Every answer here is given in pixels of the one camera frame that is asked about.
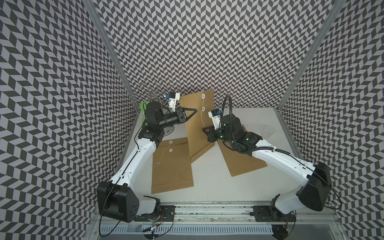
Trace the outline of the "brown file bag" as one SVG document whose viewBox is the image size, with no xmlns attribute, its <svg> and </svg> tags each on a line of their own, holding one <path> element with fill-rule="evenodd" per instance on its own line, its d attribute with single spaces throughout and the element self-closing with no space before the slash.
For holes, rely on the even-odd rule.
<svg viewBox="0 0 384 240">
<path fill-rule="evenodd" d="M 215 143 L 208 142 L 208 137 L 203 132 L 203 128 L 213 126 L 208 112 L 214 109 L 214 90 L 182 96 L 179 103 L 182 108 L 197 110 L 197 113 L 185 123 L 190 162 L 193 163 L 215 146 Z"/>
<path fill-rule="evenodd" d="M 163 140 L 153 154 L 152 194 L 194 186 L 187 138 Z"/>
<path fill-rule="evenodd" d="M 232 177 L 266 168 L 268 166 L 266 162 L 260 159 L 231 151 L 224 146 L 222 141 L 218 141 L 218 144 Z"/>
</svg>

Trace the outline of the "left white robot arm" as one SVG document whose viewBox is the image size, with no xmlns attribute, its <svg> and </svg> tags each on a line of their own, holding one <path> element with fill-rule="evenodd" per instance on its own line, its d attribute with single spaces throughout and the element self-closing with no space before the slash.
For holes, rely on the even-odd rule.
<svg viewBox="0 0 384 240">
<path fill-rule="evenodd" d="M 159 102 L 150 102 L 144 111 L 145 120 L 131 154 L 117 173 L 97 187 L 99 213 L 102 217 L 130 223 L 138 216 L 158 218 L 161 201 L 139 194 L 134 187 L 146 162 L 160 145 L 166 127 L 187 122 L 197 109 L 178 107 L 169 110 Z"/>
</svg>

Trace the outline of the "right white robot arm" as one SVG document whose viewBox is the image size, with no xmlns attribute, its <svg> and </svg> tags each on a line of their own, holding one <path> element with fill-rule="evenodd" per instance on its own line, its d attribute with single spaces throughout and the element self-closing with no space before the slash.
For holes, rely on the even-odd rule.
<svg viewBox="0 0 384 240">
<path fill-rule="evenodd" d="M 244 130 L 240 119 L 233 114 L 214 121 L 202 131 L 209 142 L 222 141 L 233 152 L 260 159 L 285 174 L 299 185 L 283 195 L 276 195 L 270 203 L 270 211 L 287 215 L 292 211 L 308 208 L 321 212 L 332 190 L 330 168 L 323 163 L 313 164 L 292 156 L 264 140 L 262 136 Z"/>
</svg>

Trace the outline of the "green plastic goblet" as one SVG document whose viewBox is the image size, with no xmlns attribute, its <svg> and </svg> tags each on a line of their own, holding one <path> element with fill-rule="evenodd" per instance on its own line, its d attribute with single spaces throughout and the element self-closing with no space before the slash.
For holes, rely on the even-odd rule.
<svg viewBox="0 0 384 240">
<path fill-rule="evenodd" d="M 146 120 L 146 115 L 145 115 L 145 111 L 147 110 L 147 107 L 148 107 L 148 104 L 149 104 L 150 102 L 149 101 L 146 101 L 146 102 L 142 102 L 141 104 L 140 104 L 140 109 L 141 109 L 141 111 L 143 112 L 143 118 L 142 118 L 142 123 L 144 123 L 144 121 Z"/>
</svg>

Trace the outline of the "clear plastic cup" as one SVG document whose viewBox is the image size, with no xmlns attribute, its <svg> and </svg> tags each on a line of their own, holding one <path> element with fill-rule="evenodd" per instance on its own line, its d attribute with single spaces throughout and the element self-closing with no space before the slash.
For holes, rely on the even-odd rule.
<svg viewBox="0 0 384 240">
<path fill-rule="evenodd" d="M 276 132 L 275 128 L 270 125 L 263 125 L 262 134 L 264 139 L 270 138 Z"/>
</svg>

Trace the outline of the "aluminium front rail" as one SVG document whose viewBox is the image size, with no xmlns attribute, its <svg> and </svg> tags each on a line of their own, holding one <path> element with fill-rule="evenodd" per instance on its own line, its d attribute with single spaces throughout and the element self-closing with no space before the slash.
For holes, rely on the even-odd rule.
<svg viewBox="0 0 384 240">
<path fill-rule="evenodd" d="M 250 213 L 253 206 L 267 206 L 269 202 L 165 202 L 175 206 L 176 224 L 255 224 Z M 297 210 L 297 224 L 338 225 L 341 223 L 336 212 L 324 209 L 316 212 L 308 209 Z"/>
</svg>

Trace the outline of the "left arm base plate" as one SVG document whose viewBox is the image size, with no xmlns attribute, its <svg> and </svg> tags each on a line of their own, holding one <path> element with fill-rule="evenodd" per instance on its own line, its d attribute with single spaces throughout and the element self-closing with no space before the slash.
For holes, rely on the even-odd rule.
<svg viewBox="0 0 384 240">
<path fill-rule="evenodd" d="M 143 214 L 137 216 L 135 222 L 172 222 L 174 220 L 176 206 L 175 205 L 161 205 L 155 207 L 151 214 Z"/>
</svg>

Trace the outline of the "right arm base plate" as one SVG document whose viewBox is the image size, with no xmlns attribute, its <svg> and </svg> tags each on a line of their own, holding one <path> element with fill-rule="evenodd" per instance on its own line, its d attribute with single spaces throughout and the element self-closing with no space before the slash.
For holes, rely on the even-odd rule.
<svg viewBox="0 0 384 240">
<path fill-rule="evenodd" d="M 289 214 L 283 214 L 275 207 L 270 208 L 269 206 L 253 206 L 253 214 L 256 222 L 295 222 L 296 215 L 294 212 Z"/>
</svg>

